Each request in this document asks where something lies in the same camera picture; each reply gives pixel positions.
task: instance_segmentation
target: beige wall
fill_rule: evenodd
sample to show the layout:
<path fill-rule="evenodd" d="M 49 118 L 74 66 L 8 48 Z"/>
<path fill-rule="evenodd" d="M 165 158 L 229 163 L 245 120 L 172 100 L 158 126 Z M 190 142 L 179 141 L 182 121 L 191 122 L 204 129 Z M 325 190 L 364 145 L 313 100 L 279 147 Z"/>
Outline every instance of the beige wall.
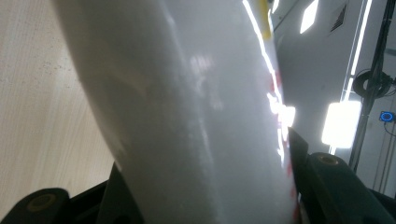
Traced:
<path fill-rule="evenodd" d="M 112 158 L 48 0 L 0 0 L 0 219 L 27 194 L 76 195 Z"/>

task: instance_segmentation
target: black cable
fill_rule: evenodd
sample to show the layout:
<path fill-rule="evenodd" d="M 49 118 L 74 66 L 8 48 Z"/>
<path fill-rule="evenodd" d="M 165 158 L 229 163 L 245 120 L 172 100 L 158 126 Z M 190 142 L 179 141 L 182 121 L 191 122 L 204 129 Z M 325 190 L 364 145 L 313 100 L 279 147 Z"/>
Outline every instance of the black cable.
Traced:
<path fill-rule="evenodd" d="M 360 71 L 355 80 L 353 80 L 353 91 L 363 98 L 368 98 L 368 94 L 371 91 L 376 91 L 375 99 L 381 98 L 388 94 L 389 89 L 392 86 L 393 79 L 384 72 L 381 72 L 379 80 L 375 83 L 369 84 L 369 80 L 372 78 L 372 75 L 373 72 L 370 70 Z"/>
<path fill-rule="evenodd" d="M 393 137 L 396 137 L 396 134 L 390 133 L 390 132 L 388 131 L 388 129 L 387 129 L 387 122 L 384 122 L 384 129 L 385 129 L 385 132 L 387 132 L 388 134 L 392 135 Z"/>
<path fill-rule="evenodd" d="M 361 115 L 358 122 L 358 127 L 356 130 L 355 140 L 351 149 L 351 155 L 349 159 L 349 167 L 356 173 L 359 164 L 359 158 L 361 156 L 361 148 L 364 142 L 364 137 L 366 134 L 368 118 L 370 112 L 373 108 L 375 97 L 378 95 L 378 89 L 372 87 L 376 86 L 382 81 L 381 72 L 384 62 L 384 52 L 387 45 L 387 37 L 389 34 L 389 27 L 391 19 L 393 16 L 393 11 L 395 7 L 396 0 L 388 0 L 385 7 L 385 13 L 383 21 L 381 24 L 381 29 L 379 31 L 379 36 L 375 46 L 375 54 L 371 66 L 372 77 L 367 83 L 368 93 L 364 98 L 363 104 L 361 106 Z"/>
<path fill-rule="evenodd" d="M 363 74 L 364 72 L 368 72 L 368 71 L 370 71 L 370 68 L 363 69 L 363 70 L 359 71 L 359 73 L 356 75 L 356 77 L 359 77 L 361 74 Z"/>
<path fill-rule="evenodd" d="M 392 96 L 392 95 L 394 95 L 395 93 L 396 93 L 396 90 L 390 91 L 390 92 L 387 93 L 385 96 Z"/>

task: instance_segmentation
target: white wall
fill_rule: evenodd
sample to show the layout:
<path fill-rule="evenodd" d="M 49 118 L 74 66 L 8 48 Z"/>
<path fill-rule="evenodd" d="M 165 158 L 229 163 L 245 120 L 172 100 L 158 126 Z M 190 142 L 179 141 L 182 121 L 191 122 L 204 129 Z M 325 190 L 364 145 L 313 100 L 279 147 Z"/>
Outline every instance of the white wall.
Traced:
<path fill-rule="evenodd" d="M 351 52 L 355 52 L 352 44 L 361 4 L 365 7 L 365 1 L 349 0 L 345 23 L 329 34 L 332 12 L 345 1 L 319 0 L 314 25 L 300 35 L 304 10 L 311 2 L 300 0 L 276 29 L 275 36 L 285 101 L 297 108 L 293 127 L 309 143 L 310 152 L 327 152 L 329 147 L 321 143 L 327 107 L 329 103 L 338 102 L 342 95 L 346 75 L 350 72 L 349 57 Z M 386 0 L 373 1 L 357 73 L 371 67 L 385 4 Z M 389 34 L 389 47 L 396 48 L 395 39 L 396 25 L 393 24 Z M 387 55 L 384 64 L 384 72 L 392 77 L 396 75 L 395 60 L 396 57 Z M 352 93 L 351 99 L 359 100 L 360 97 Z M 381 110 L 391 110 L 392 100 L 392 97 L 377 100 L 368 122 L 358 169 L 358 177 L 368 188 L 374 187 L 375 176 L 383 170 L 384 162 L 380 160 L 380 156 L 382 154 L 382 157 L 386 157 L 390 137 L 385 133 L 383 123 L 378 117 Z M 348 162 L 350 149 L 338 149 L 336 155 Z M 388 181 L 387 188 L 387 194 L 393 197 L 396 179 Z"/>
<path fill-rule="evenodd" d="M 36 190 L 105 181 L 112 162 L 50 1 L 0 1 L 0 219 Z"/>

